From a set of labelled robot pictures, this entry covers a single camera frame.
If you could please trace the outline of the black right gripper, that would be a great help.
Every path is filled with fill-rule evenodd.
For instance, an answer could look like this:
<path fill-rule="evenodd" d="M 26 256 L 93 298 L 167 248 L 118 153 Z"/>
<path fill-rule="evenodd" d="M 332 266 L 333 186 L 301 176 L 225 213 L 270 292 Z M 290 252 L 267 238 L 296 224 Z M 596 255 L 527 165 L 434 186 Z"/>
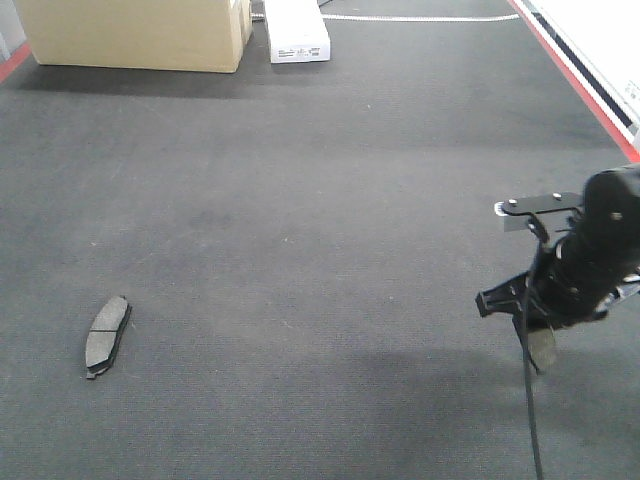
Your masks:
<path fill-rule="evenodd" d="M 569 328 L 604 318 L 639 292 L 639 166 L 604 170 L 560 211 L 570 229 L 553 246 L 538 208 L 527 208 L 541 240 L 531 269 L 488 290 L 475 302 L 481 318 L 497 313 L 527 318 L 529 329 Z"/>

